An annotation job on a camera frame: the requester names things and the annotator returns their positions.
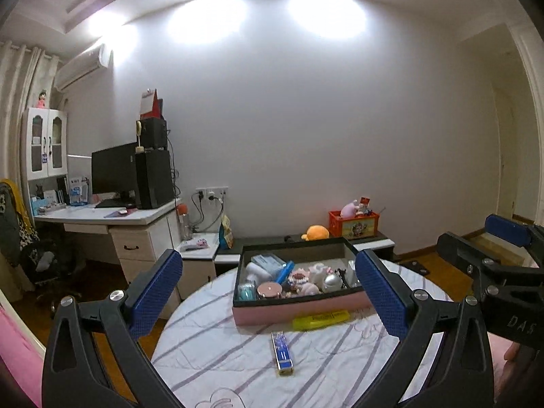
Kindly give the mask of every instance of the blue pen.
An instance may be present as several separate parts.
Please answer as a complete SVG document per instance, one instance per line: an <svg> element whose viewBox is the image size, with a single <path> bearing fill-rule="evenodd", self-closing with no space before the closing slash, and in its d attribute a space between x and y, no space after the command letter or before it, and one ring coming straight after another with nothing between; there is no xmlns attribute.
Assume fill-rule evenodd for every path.
<svg viewBox="0 0 544 408"><path fill-rule="evenodd" d="M274 282L278 283L279 285L282 285L294 268L295 268L295 263L292 260L290 260L285 265L285 267L279 272L279 274L277 275L277 279Z"/></svg>

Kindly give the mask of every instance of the computer tower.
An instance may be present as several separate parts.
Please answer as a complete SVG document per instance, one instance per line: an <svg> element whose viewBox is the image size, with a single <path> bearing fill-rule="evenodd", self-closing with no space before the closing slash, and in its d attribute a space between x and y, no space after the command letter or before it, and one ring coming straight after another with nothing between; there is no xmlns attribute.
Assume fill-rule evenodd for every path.
<svg viewBox="0 0 544 408"><path fill-rule="evenodd" d="M136 204L147 210L158 208L174 199L170 152L147 150L134 156L136 166Z"/></svg>
<svg viewBox="0 0 544 408"><path fill-rule="evenodd" d="M141 119L140 145L146 149L168 149L167 122L162 118Z"/></svg>

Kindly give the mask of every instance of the pink storage box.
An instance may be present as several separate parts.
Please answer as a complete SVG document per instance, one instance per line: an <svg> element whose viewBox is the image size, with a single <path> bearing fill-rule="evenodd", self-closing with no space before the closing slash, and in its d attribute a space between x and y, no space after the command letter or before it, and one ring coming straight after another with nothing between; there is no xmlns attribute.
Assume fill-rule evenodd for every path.
<svg viewBox="0 0 544 408"><path fill-rule="evenodd" d="M351 289L315 296L257 301L238 300L238 285L244 283L246 278L245 266L251 262L252 256L263 253L273 253L285 262L292 260L295 263L295 269L299 267L307 269L317 262L323 262L334 269L339 267L346 269L346 279L350 285L354 286ZM354 260L356 255L357 249L344 238L245 246L240 256L232 301L232 314L236 325L278 324L291 322L301 316L337 310L354 311L371 308L370 299L349 266L349 261Z"/></svg>

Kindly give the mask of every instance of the storage box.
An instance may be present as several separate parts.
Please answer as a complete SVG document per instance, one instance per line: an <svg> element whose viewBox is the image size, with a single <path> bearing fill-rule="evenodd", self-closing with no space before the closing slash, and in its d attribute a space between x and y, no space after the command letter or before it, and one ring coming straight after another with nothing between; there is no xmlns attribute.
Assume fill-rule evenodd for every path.
<svg viewBox="0 0 544 408"><path fill-rule="evenodd" d="M331 235L346 239L360 239L376 236L378 213L371 212L368 216L356 216L351 219L340 218L340 211L328 213L328 231Z"/></svg>
<svg viewBox="0 0 544 408"><path fill-rule="evenodd" d="M245 267L251 262L252 256L263 253L273 253L285 262L292 260L295 263L295 269L302 267L307 270L310 265L317 262L322 262L334 269L346 269L346 279L354 286L350 289L315 296L256 301L238 300L238 285L246 280ZM245 246L240 256L232 301L232 314L236 325L278 324L290 322L301 316L372 307L367 294L355 276L355 271L349 266L349 261L354 260L357 253L357 249L344 238Z"/></svg>

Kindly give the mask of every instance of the snack bag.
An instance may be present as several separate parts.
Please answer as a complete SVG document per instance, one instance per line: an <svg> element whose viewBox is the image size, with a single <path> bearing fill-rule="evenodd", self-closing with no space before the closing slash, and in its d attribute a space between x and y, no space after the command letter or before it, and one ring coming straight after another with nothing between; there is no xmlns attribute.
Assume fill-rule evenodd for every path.
<svg viewBox="0 0 544 408"><path fill-rule="evenodd" d="M227 215L223 215L221 218L221 226L219 227L219 248L231 249L235 242L235 238L232 235L231 221Z"/></svg>

